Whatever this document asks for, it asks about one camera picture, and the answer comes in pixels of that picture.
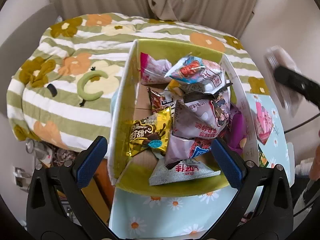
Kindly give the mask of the person right hand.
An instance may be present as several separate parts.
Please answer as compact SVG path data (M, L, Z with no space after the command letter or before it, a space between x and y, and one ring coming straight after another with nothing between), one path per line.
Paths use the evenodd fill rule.
M314 181L317 181L320 178L320 144L316 148L315 157L309 172L309 178Z

